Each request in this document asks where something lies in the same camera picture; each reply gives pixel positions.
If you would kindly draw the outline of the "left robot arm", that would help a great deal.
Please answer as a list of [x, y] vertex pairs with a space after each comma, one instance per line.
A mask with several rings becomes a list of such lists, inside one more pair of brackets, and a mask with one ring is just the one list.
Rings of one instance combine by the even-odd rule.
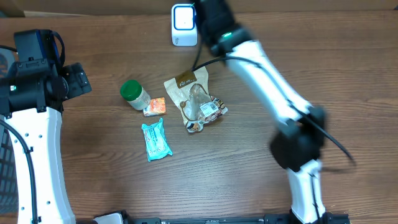
[[17, 60], [1, 79], [1, 124], [16, 162], [18, 223], [76, 223], [68, 200], [60, 136], [63, 102], [92, 88], [80, 63], [65, 64], [61, 36], [49, 29], [14, 34]]

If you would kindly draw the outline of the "beige snack bag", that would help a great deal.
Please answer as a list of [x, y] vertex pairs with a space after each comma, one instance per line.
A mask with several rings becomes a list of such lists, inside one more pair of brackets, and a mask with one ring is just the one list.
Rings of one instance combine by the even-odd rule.
[[199, 133], [206, 124], [228, 112], [223, 101], [210, 95], [205, 67], [194, 72], [187, 70], [164, 82], [164, 87], [180, 110], [183, 124], [189, 133]]

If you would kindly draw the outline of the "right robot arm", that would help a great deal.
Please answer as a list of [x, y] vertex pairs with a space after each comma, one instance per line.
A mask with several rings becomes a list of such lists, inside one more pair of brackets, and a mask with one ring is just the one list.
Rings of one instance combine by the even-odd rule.
[[287, 171], [292, 223], [325, 223], [319, 171], [325, 112], [301, 97], [273, 66], [260, 41], [236, 22], [226, 1], [194, 1], [196, 23], [211, 54], [225, 61], [259, 98], [277, 134], [269, 149]]

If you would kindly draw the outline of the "orange tissue pack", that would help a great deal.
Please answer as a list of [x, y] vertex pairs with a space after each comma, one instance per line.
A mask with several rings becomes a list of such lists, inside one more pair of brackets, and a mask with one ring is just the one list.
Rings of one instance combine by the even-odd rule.
[[143, 109], [145, 117], [163, 115], [166, 114], [166, 112], [164, 97], [151, 99], [149, 105]]

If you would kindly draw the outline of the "teal wet wipes pack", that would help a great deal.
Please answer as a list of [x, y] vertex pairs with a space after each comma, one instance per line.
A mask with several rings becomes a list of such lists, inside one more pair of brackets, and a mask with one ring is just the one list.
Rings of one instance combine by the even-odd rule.
[[166, 156], [173, 156], [165, 136], [163, 118], [151, 125], [142, 124], [141, 129], [146, 142], [147, 160], [149, 162], [163, 159]]

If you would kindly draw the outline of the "white bottle green cap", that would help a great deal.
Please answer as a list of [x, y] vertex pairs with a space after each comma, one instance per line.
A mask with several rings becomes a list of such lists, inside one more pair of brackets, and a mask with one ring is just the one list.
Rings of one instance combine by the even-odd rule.
[[121, 96], [135, 109], [143, 110], [150, 105], [150, 96], [136, 80], [128, 80], [120, 89]]

